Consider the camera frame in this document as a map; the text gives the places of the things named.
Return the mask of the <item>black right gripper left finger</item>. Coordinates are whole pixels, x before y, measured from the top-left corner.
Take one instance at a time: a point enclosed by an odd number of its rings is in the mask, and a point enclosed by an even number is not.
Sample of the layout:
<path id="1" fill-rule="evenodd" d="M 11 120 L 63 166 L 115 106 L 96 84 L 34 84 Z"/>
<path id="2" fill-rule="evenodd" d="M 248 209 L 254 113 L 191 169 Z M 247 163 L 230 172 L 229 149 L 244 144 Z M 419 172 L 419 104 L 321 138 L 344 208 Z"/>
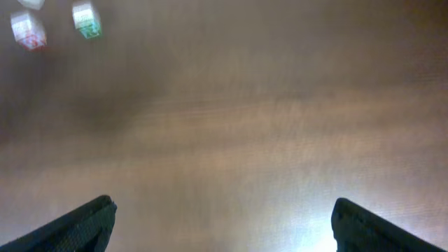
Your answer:
<path id="1" fill-rule="evenodd" d="M 1 252 L 105 252 L 117 206 L 101 195 L 44 226 L 1 246 Z"/>

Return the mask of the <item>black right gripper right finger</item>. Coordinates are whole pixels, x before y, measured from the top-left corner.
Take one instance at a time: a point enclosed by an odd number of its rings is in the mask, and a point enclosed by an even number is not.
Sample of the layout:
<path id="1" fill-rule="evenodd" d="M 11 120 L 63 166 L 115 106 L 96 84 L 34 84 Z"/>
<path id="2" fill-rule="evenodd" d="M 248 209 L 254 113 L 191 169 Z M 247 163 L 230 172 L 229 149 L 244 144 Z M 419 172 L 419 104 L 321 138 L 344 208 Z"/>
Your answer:
<path id="1" fill-rule="evenodd" d="M 337 252 L 446 252 L 343 197 L 331 225 Z"/>

